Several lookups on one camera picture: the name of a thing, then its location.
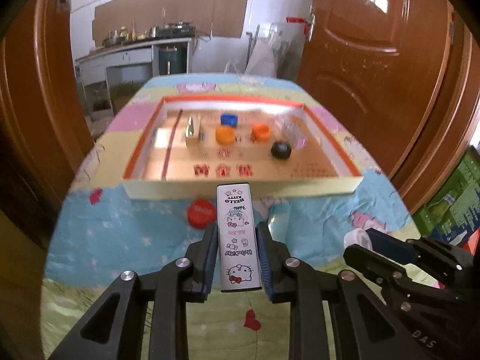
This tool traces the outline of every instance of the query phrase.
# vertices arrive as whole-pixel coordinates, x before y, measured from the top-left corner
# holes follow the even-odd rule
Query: red heart
[[[245,324],[243,326],[255,330],[256,332],[257,330],[260,330],[262,324],[255,319],[255,312],[253,310],[248,310],[245,315]]]
[[[90,192],[90,204],[94,205],[100,202],[100,197],[102,196],[103,190],[102,188],[97,188],[96,190],[93,190]]]

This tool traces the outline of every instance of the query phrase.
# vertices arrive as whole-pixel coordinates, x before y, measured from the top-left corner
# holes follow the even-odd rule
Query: blue tablecloth section
[[[355,212],[396,230],[410,215],[383,174],[363,172],[364,179],[350,195],[282,199],[289,207],[289,220],[280,230],[292,255],[315,267],[340,257],[345,234],[357,227]],[[184,255],[188,245],[203,232],[188,225],[186,210],[191,201],[132,201],[123,186],[103,188],[97,204],[91,204],[90,190],[70,193],[52,238],[45,276],[71,285],[95,288],[107,286],[122,271],[139,274],[156,271]],[[255,222],[266,220],[255,202]],[[275,210],[270,206],[270,221]],[[218,283],[218,272],[215,272]]]

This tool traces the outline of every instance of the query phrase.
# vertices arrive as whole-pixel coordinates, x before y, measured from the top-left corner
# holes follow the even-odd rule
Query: brown door
[[[442,83],[447,0],[313,0],[311,11],[298,83],[392,177]]]

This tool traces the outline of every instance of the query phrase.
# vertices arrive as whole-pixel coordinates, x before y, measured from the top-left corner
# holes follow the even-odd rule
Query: black ball
[[[272,152],[273,157],[278,158],[280,160],[286,160],[292,154],[292,147],[288,142],[277,140],[273,144],[272,150],[270,151]]]

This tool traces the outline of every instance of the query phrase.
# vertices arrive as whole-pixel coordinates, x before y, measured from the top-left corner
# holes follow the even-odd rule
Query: red round object
[[[188,223],[197,230],[204,230],[217,218],[215,206],[205,199],[195,200],[187,210]]]

